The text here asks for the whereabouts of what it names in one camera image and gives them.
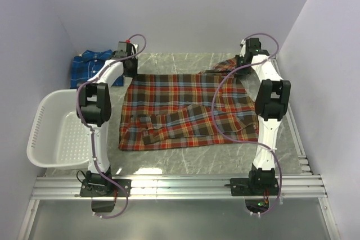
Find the marble surface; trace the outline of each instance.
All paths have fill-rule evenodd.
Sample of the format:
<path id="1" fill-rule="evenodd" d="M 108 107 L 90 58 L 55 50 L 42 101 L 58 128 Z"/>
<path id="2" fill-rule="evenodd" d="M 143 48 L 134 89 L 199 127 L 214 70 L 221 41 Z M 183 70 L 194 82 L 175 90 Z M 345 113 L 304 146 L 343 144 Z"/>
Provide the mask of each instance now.
<path id="1" fill-rule="evenodd" d="M 228 53 L 143 53 L 139 56 L 141 74 L 193 74 L 210 69 L 216 63 L 232 58 Z M 255 100 L 259 80 L 255 73 L 242 83 Z M 122 101 L 131 78 L 123 87 L 111 87 L 112 115 L 109 121 L 107 152 L 112 174 L 247 174 L 255 157 L 253 144 L 221 144 L 171 150 L 123 152 L 118 149 Z M 286 117 L 278 132 L 276 154 L 284 174 L 302 173 L 295 143 Z M 49 168 L 48 176 L 73 175 L 76 170 Z"/>

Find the folded blue shirt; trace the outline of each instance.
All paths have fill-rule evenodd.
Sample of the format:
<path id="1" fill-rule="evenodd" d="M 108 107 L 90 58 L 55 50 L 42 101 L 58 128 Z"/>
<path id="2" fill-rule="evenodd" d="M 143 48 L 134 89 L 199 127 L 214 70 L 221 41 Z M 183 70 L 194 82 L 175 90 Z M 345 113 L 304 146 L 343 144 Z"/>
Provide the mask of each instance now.
<path id="1" fill-rule="evenodd" d="M 86 50 L 82 55 L 75 56 L 71 66 L 70 88 L 76 88 L 78 83 L 84 83 L 103 67 L 106 60 L 111 59 L 112 50 L 104 52 L 92 52 Z M 113 84 L 114 86 L 124 85 L 124 76 L 120 76 Z"/>

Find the white wall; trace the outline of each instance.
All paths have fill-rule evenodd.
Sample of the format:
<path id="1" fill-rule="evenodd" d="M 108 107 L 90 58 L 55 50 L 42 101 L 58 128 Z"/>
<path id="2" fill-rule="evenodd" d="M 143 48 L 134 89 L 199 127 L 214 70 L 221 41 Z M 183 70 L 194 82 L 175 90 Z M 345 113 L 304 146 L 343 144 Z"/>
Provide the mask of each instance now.
<path id="1" fill-rule="evenodd" d="M 360 0 L 308 0 L 279 56 L 310 164 L 343 239 L 358 239 Z"/>
<path id="2" fill-rule="evenodd" d="M 35 177 L 26 156 L 36 109 L 69 86 L 75 49 L 49 0 L 0 0 L 0 238 L 16 239 Z"/>
<path id="3" fill-rule="evenodd" d="M 256 31 L 282 44 L 306 0 L 52 1 L 78 52 L 115 48 L 137 32 L 148 52 L 237 52 Z"/>

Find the shirt sleeve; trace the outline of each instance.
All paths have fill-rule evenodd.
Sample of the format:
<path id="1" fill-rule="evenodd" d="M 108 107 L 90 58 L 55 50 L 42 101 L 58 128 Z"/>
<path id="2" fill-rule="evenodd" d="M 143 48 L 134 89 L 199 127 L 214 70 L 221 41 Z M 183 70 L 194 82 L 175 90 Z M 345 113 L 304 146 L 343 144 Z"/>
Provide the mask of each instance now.
<path id="1" fill-rule="evenodd" d="M 219 129 L 225 134 L 242 132 L 249 126 L 255 130 L 251 116 L 240 120 L 232 114 L 218 110 L 214 111 L 214 116 Z M 140 116 L 138 121 L 144 145 L 167 139 L 218 134 L 212 121 L 211 108 L 197 104 L 171 114 Z"/>

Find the plastic basket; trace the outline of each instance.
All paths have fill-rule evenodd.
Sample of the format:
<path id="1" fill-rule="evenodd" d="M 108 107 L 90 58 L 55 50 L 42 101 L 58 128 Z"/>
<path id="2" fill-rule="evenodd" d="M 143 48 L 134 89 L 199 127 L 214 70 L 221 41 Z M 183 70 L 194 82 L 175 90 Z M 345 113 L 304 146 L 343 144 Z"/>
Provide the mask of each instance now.
<path id="1" fill-rule="evenodd" d="M 40 103 L 31 129 L 27 154 L 39 167 L 87 167 L 90 148 L 87 132 L 77 117 L 76 90 L 59 90 Z"/>

